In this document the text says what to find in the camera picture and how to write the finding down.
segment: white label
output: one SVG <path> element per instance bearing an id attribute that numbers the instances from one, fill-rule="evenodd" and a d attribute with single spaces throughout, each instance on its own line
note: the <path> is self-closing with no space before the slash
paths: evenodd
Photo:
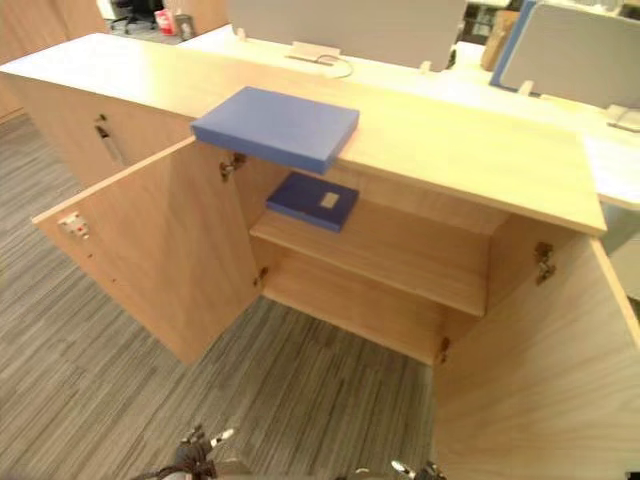
<path id="1" fill-rule="evenodd" d="M 340 195 L 338 195 L 337 193 L 333 193 L 333 192 L 325 193 L 324 197 L 322 198 L 322 201 L 320 202 L 320 206 L 324 208 L 333 208 L 339 198 L 340 198 Z"/>

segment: gray carpet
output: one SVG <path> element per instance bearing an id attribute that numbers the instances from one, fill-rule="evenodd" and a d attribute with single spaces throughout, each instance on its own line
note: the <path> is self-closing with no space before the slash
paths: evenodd
<path id="1" fill-rule="evenodd" d="M 30 224 L 78 190 L 26 116 L 0 126 L 0 479 L 125 479 L 196 422 L 257 473 L 427 459 L 429 369 L 284 306 L 181 365 Z"/>

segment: red object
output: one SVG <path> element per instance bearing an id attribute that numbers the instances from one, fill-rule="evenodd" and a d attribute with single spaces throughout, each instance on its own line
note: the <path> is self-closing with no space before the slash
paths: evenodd
<path id="1" fill-rule="evenodd" d="M 175 35 L 176 30 L 173 26 L 173 18 L 171 12 L 166 8 L 164 10 L 158 10 L 155 12 L 156 22 L 158 22 L 158 28 L 163 35 Z"/>

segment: cable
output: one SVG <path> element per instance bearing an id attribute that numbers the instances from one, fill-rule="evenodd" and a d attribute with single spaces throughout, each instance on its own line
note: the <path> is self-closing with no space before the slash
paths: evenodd
<path id="1" fill-rule="evenodd" d="M 353 65 L 348 60 L 345 60 L 344 58 L 337 57 L 335 55 L 324 54 L 324 55 L 320 55 L 319 57 L 317 57 L 313 61 L 313 63 L 320 63 L 320 59 L 321 58 L 331 58 L 331 59 L 337 60 L 339 62 L 344 62 L 349 67 L 349 71 L 347 73 L 345 73 L 344 75 L 339 75 L 337 77 L 331 77 L 331 78 L 347 78 L 348 76 L 353 74 Z"/>

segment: cabinet top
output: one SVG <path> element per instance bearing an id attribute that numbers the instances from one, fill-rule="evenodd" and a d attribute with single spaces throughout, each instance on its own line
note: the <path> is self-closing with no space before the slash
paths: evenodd
<path id="1" fill-rule="evenodd" d="M 93 34 L 0 71 L 199 118 L 245 86 L 360 111 L 339 162 L 599 235 L 577 135 L 442 100 L 116 36 Z"/>

